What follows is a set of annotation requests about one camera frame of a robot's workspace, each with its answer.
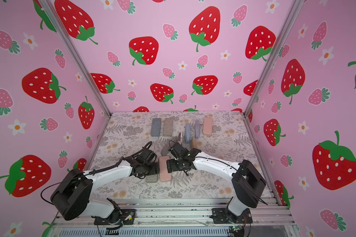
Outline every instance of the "pink wallpaper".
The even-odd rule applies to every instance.
[[[44,236],[40,192],[90,155],[105,117],[79,74],[37,2],[0,1],[0,236]]]
[[[240,111],[291,2],[56,0],[55,7],[111,111]]]
[[[252,127],[301,236],[356,236],[356,1],[308,0]]]

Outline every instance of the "floral tablecloth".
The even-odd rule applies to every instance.
[[[213,118],[212,135],[200,135],[198,149],[209,155],[232,162],[243,159],[251,161],[262,174],[247,129],[239,112],[120,112],[114,113],[105,130],[97,154],[90,169],[98,169],[115,164],[121,156],[129,156],[141,149],[148,141],[153,141],[151,150],[161,156],[161,149],[170,140],[162,136],[163,121],[173,118],[173,136],[184,134],[185,124],[190,123],[194,136],[194,123],[200,121],[203,129],[204,117]],[[161,136],[150,136],[153,118],[161,118]],[[183,143],[187,149],[190,144]],[[93,191],[99,198],[150,199],[150,198],[230,198],[235,195],[232,184],[212,173],[190,170],[189,176],[183,171],[173,172],[171,182],[146,183],[134,176],[115,180]],[[262,197],[271,197],[268,187]]]

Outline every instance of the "gray block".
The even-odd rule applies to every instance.
[[[161,132],[161,118],[154,118],[152,121],[151,136],[159,136]]]

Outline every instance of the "pink strawberry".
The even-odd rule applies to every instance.
[[[41,120],[41,123],[39,125],[41,126],[41,129],[45,131],[46,130],[53,131],[58,127],[57,121],[55,121],[52,118],[48,118],[47,120],[46,119]]]
[[[62,51],[56,49],[55,54],[55,60],[57,61],[57,64],[60,66],[60,68],[64,69],[64,66],[66,65],[66,60],[63,57]]]
[[[346,223],[344,222],[344,219],[339,216],[337,213],[333,213],[332,211],[328,209],[324,209],[319,212],[320,217],[322,220],[329,226],[331,229],[337,230],[339,229],[340,231],[346,231]]]
[[[175,30],[174,26],[164,24],[162,26],[162,29],[164,30],[164,34],[167,38],[170,38],[171,40],[178,39],[178,32]]]
[[[66,110],[67,117],[69,117],[71,119],[74,118],[74,108],[71,107],[70,103],[64,104],[64,109]]]
[[[0,47],[7,49],[12,54],[18,54],[20,52],[20,46],[16,41],[12,41],[10,35],[0,30]]]
[[[67,151],[62,150],[60,157],[58,158],[58,166],[62,169],[67,163]]]
[[[134,101],[136,99],[136,93],[134,91],[128,92],[128,100]]]
[[[272,94],[273,89],[274,89],[274,80],[271,79],[270,82],[269,82],[269,87],[268,87],[268,93],[269,93],[269,95]]]
[[[86,143],[87,143],[87,147],[91,149],[92,148],[92,140],[91,140],[90,136],[86,137]]]
[[[175,78],[175,74],[170,68],[162,68],[162,73],[165,77],[168,77],[169,79]]]
[[[179,97],[179,102],[180,103],[184,103],[186,102],[187,100],[187,95],[186,94],[182,94],[180,97]]]
[[[309,96],[309,103],[320,105],[321,102],[324,103],[329,99],[330,94],[331,92],[329,92],[327,88],[323,88],[322,90],[318,88]]]
[[[233,101],[232,106],[238,106],[241,104],[242,98],[237,98]]]
[[[312,40],[313,42],[311,43],[311,49],[316,50],[321,44],[322,40],[324,37],[326,37],[327,34],[327,22],[323,21],[320,23],[318,26],[318,29],[315,31]]]
[[[203,69],[205,65],[207,65],[208,63],[208,56],[207,55],[203,55],[198,59],[198,63],[197,63],[197,68],[198,69]]]
[[[0,89],[0,116],[8,115],[13,106],[13,100],[8,91]]]

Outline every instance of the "white flower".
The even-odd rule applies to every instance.
[[[322,51],[322,56],[319,58],[319,62],[320,61],[323,61],[323,65],[326,65],[327,61],[329,59],[333,59],[334,58],[334,55],[332,54],[332,50],[334,49],[334,46],[332,46],[331,48],[329,48],[328,50],[324,49]]]
[[[274,9],[279,6],[279,3],[277,2],[277,0],[273,0],[271,2],[267,2],[266,5],[268,6],[268,8],[266,9],[265,13],[270,12],[271,14],[273,14]]]
[[[134,80],[128,80],[128,85],[134,87],[137,83],[135,83]]]
[[[7,232],[5,232],[4,237],[13,237],[21,233],[21,229],[20,229],[21,225],[22,225],[22,221],[17,225],[15,223],[12,223],[10,225],[10,229]]]
[[[71,141],[72,134],[69,134],[69,132],[66,132],[66,136],[63,136],[63,139],[65,139],[65,143],[68,143]]]
[[[29,36],[26,33],[24,33],[24,37],[25,37],[25,39],[22,42],[24,44],[28,44],[32,50],[34,49],[34,47],[38,47],[38,44],[34,41],[33,35]]]
[[[24,134],[25,130],[24,127],[26,126],[26,123],[20,123],[19,120],[15,119],[14,124],[8,125],[8,128],[12,129],[12,134],[16,135],[17,133]]]
[[[112,7],[112,3],[114,3],[114,0],[100,0],[100,2],[103,3],[103,6],[104,6],[104,10],[105,9],[111,9],[113,10],[114,8]]]
[[[306,187],[310,187],[309,183],[306,182],[306,177],[301,178],[298,176],[298,178],[299,178],[298,185],[302,186],[303,190],[306,191]]]
[[[180,69],[180,70],[181,70],[181,69],[186,70],[187,64],[185,64],[185,62],[182,61],[181,63],[178,64],[178,66],[179,66],[179,69]]]
[[[231,94],[232,94],[232,92],[229,92],[229,90],[228,90],[228,91],[224,92],[224,97],[229,97]]]
[[[224,53],[220,53],[220,55],[222,56],[220,58],[220,60],[224,59],[224,60],[228,60],[228,57],[231,56],[230,53],[228,53],[228,50],[226,50]]]
[[[304,33],[307,31],[308,26],[305,26],[305,24],[303,24],[302,28],[299,29],[298,31],[298,39],[303,38],[304,37]]]

